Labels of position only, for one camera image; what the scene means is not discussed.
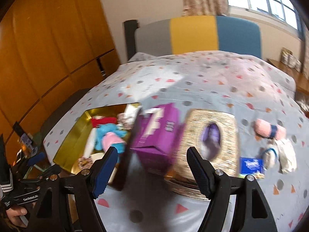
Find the person's left hand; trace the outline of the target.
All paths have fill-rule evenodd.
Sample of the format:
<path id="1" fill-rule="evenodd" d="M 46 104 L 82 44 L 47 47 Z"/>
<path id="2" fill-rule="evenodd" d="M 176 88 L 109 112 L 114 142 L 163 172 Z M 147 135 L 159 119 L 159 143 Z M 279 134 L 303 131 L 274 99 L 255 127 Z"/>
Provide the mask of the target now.
<path id="1" fill-rule="evenodd" d="M 27 225 L 21 220 L 21 216 L 27 214 L 27 210 L 24 207 L 12 206 L 6 210 L 8 219 L 16 226 L 26 228 Z"/>

